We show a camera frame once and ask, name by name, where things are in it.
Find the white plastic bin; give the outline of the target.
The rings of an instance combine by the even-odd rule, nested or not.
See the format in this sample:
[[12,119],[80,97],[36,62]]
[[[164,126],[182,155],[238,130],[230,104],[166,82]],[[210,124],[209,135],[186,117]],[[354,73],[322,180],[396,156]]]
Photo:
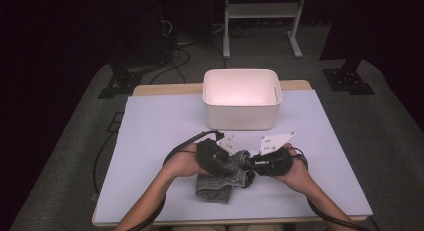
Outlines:
[[282,102],[277,74],[269,69],[213,69],[205,73],[206,123],[218,130],[267,130]]

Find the person's right hand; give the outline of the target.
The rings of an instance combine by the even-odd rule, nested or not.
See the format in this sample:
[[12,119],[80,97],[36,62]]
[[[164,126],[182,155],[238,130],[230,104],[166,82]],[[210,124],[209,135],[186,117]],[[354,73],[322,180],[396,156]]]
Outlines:
[[311,190],[313,184],[311,176],[304,162],[298,157],[295,149],[290,144],[284,145],[284,148],[289,151],[292,166],[286,174],[275,176],[275,179],[281,181],[290,189],[306,195]]

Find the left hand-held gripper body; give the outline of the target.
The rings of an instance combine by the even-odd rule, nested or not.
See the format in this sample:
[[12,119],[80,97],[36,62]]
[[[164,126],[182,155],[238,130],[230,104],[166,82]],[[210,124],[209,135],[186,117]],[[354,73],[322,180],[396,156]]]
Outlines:
[[196,146],[196,160],[200,167],[214,177],[228,177],[234,175],[238,166],[230,154],[217,143],[207,138]]

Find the black floor frame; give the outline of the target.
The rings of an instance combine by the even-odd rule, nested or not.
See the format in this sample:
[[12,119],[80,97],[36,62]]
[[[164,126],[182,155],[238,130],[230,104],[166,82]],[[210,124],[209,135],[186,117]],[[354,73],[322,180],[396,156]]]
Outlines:
[[108,128],[107,128],[107,131],[109,133],[115,133],[115,132],[119,131],[121,124],[122,124],[123,116],[124,116],[123,112],[116,112],[113,115],[113,118],[112,118],[112,120],[109,123]]

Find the person's left hand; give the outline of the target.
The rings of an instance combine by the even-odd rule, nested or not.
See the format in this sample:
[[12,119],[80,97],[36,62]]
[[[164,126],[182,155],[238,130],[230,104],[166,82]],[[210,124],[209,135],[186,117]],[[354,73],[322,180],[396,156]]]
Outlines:
[[183,147],[166,162],[165,173],[171,178],[206,174],[206,171],[198,164],[196,157],[197,145],[195,143]]

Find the white table sheet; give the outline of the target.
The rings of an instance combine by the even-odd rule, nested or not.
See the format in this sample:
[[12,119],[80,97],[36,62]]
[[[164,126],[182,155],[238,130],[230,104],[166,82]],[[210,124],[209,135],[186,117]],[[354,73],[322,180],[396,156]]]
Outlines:
[[[149,186],[166,155],[206,130],[198,94],[134,96],[128,99],[117,144],[92,222],[116,225]],[[326,194],[356,220],[372,209],[313,90],[286,91],[271,134],[294,132],[291,143],[302,150],[308,170]],[[170,186],[159,225],[314,221],[306,198],[269,178],[258,176],[248,188],[237,188],[226,204],[195,195],[194,177]]]

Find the grey knitted cloth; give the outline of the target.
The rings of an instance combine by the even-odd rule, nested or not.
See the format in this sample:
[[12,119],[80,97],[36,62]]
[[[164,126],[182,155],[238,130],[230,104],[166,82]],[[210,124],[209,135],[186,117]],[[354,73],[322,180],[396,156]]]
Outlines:
[[234,175],[228,177],[214,177],[210,174],[197,175],[195,195],[198,198],[206,202],[227,204],[234,188],[244,188],[246,170],[243,170],[241,166],[247,163],[246,159],[250,157],[250,153],[242,150],[231,157],[238,166]]

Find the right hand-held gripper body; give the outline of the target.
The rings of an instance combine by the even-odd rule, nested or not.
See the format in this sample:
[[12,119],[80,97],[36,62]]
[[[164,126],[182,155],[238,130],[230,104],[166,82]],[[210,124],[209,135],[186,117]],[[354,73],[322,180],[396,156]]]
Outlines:
[[257,155],[262,156],[266,164],[258,165],[254,170],[261,176],[282,176],[286,174],[292,166],[292,161],[289,151],[284,148],[284,145],[288,144],[295,135],[295,132],[288,132],[263,136]]

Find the black stand base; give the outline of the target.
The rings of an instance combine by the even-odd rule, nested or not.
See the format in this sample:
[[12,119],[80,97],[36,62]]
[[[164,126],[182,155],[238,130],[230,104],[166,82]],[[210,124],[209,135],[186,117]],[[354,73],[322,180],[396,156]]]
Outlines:
[[375,92],[357,72],[361,58],[348,58],[340,68],[323,69],[322,72],[333,91],[351,95],[374,95]]
[[105,88],[99,95],[99,99],[111,99],[115,95],[132,94],[134,89],[140,84],[142,74],[137,71],[130,71],[123,64],[110,63],[112,76]]

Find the white metal stand frame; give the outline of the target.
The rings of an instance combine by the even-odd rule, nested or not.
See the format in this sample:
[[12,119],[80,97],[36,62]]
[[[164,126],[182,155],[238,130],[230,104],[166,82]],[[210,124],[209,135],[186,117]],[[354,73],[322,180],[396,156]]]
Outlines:
[[225,0],[224,6],[224,34],[223,34],[223,57],[230,57],[230,38],[229,25],[231,20],[235,19],[277,19],[292,18],[292,28],[287,32],[289,43],[292,47],[294,56],[298,59],[303,54],[298,45],[296,34],[300,23],[305,0],[288,3],[242,3],[231,4]]

